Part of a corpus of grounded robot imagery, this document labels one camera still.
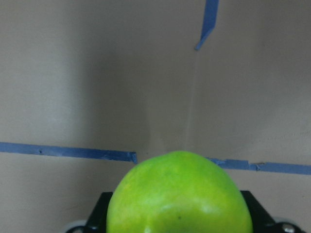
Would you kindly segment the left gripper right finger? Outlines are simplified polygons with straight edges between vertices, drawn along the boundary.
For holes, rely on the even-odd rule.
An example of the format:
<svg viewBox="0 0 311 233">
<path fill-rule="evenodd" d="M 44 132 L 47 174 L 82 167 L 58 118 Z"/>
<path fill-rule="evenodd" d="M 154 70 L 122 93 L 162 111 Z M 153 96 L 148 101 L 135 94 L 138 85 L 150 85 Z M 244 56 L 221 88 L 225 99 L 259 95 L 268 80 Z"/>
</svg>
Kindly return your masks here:
<svg viewBox="0 0 311 233">
<path fill-rule="evenodd" d="M 255 196 L 246 190 L 242 190 L 241 194 L 247 204 L 254 233 L 273 233 L 276 222 L 270 214 L 264 209 Z"/>
</svg>

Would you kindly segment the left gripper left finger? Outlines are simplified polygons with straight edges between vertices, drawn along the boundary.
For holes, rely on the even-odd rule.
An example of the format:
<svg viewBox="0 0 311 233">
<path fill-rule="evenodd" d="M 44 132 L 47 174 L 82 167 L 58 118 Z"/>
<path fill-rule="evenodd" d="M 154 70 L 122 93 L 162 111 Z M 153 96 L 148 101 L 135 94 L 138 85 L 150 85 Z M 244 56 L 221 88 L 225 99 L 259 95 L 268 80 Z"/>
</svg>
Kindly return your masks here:
<svg viewBox="0 0 311 233">
<path fill-rule="evenodd" d="M 93 208 L 88 220 L 85 224 L 86 233 L 105 233 L 106 232 L 106 217 L 109 202 L 113 192 L 101 193 L 95 207 Z"/>
</svg>

